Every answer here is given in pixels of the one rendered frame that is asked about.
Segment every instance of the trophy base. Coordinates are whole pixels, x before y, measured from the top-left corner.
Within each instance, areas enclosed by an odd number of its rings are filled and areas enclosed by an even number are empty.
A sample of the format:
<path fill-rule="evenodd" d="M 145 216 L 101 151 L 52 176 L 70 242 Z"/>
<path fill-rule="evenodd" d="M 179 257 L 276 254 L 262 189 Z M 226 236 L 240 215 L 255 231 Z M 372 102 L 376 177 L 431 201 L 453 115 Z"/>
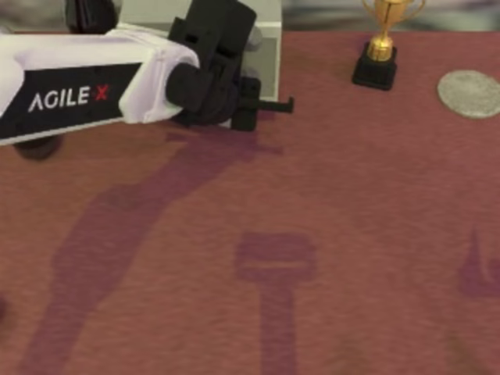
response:
<path fill-rule="evenodd" d="M 369 46 L 370 43 L 365 43 L 365 48 L 352 75 L 352 83 L 367 88 L 389 91 L 392 89 L 396 70 L 398 69 L 395 62 L 398 49 L 396 47 L 392 48 L 392 56 L 388 61 L 373 61 L 368 56 Z"/>

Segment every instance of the wooden table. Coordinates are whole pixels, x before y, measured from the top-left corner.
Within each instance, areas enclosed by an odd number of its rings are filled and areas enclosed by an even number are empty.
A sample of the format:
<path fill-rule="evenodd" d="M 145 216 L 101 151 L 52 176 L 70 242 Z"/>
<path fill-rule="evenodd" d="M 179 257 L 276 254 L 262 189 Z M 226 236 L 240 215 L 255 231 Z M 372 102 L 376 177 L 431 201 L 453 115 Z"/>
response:
<path fill-rule="evenodd" d="M 368 37 L 285 34 L 296 114 L 257 134 L 0 148 L 0 373 L 500 373 L 500 118 L 436 95 L 500 34 L 396 34 L 390 92 L 350 83 Z"/>

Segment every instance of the agile x logo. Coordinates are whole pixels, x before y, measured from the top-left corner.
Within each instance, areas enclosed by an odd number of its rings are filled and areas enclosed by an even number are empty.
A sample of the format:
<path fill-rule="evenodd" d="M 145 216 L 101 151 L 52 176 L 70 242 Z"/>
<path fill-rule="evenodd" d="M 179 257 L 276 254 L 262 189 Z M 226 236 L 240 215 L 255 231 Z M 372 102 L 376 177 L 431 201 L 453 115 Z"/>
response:
<path fill-rule="evenodd" d="M 51 90 L 44 95 L 37 93 L 30 104 L 28 112 L 32 113 L 34 111 L 45 111 L 47 109 L 86 105 L 92 101 L 105 101 L 108 99 L 108 93 L 108 84 L 98 84 L 95 87 L 82 86 L 76 90 L 72 88 L 63 88 L 60 91 Z"/>

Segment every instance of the round disc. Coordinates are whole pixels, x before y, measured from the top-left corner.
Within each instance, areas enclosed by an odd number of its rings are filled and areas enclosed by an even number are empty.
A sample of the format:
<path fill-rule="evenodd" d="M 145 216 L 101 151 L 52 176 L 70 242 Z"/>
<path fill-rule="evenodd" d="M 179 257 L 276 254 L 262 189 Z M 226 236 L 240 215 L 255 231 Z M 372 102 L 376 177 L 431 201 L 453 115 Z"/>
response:
<path fill-rule="evenodd" d="M 500 84 L 475 70 L 456 70 L 437 86 L 441 101 L 455 113 L 470 119 L 486 119 L 500 113 Z"/>

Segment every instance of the trophy cup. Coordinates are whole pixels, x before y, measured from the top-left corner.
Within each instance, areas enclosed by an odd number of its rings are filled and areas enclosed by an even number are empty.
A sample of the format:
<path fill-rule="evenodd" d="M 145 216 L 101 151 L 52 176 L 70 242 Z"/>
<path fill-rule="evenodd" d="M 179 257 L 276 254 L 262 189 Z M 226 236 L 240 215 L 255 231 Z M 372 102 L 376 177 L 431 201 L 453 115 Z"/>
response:
<path fill-rule="evenodd" d="M 398 49 L 394 47 L 389 37 L 389 29 L 396 23 L 409 20 L 416 16 L 425 6 L 427 0 L 420 0 L 420 6 L 410 14 L 406 15 L 408 5 L 414 0 L 373 0 L 374 7 L 371 8 L 366 0 L 362 4 L 366 11 L 380 25 L 379 34 L 365 43 L 361 57 L 358 59 L 352 83 L 368 88 L 380 90 L 391 90 L 396 70 L 396 55 Z"/>

